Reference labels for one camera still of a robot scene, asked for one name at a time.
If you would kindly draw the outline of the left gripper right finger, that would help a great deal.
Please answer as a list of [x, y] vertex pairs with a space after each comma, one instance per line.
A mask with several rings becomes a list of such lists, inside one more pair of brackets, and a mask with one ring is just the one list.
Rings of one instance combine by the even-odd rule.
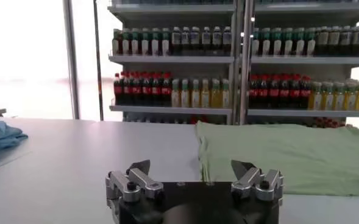
[[253, 165], [231, 160], [237, 178], [231, 184], [231, 194], [236, 201], [255, 197], [260, 201], [282, 201], [284, 176], [279, 170], [270, 169], [267, 173]]

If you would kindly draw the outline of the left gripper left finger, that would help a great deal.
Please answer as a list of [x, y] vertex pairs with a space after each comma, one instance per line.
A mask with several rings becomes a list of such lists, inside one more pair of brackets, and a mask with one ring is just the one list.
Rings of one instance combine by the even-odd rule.
[[124, 173], [110, 171], [105, 178], [107, 202], [122, 198], [127, 203], [136, 203], [142, 196], [161, 201], [164, 186], [162, 182], [148, 176], [150, 165], [151, 162], [147, 159], [132, 163]]

